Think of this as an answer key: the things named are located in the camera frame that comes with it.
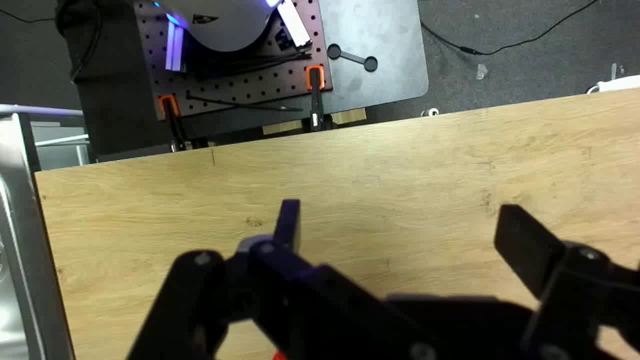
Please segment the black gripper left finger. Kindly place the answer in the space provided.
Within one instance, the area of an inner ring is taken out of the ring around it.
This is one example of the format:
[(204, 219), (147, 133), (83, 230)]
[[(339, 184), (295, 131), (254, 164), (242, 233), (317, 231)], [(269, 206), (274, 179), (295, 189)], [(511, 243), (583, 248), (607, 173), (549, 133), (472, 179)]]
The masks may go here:
[(126, 360), (213, 360), (235, 322), (254, 322), (286, 360), (439, 360), (437, 339), (330, 265), (297, 254), (302, 204), (226, 257), (179, 254)]

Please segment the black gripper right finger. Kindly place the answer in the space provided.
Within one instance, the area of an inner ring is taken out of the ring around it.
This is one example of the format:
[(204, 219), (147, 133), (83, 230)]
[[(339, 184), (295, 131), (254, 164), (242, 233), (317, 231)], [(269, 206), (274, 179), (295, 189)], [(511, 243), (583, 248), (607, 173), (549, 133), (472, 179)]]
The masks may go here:
[(640, 269), (602, 250), (560, 240), (525, 208), (501, 204), (493, 248), (539, 302), (519, 339), (529, 360), (614, 360), (597, 329), (640, 349)]

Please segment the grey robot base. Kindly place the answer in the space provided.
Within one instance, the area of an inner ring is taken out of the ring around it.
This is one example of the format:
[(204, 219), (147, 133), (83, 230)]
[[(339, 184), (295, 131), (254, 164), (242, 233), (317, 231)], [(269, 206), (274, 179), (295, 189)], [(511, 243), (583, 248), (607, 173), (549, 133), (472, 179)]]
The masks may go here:
[(269, 0), (157, 0), (168, 17), (213, 52), (239, 52), (266, 30)]

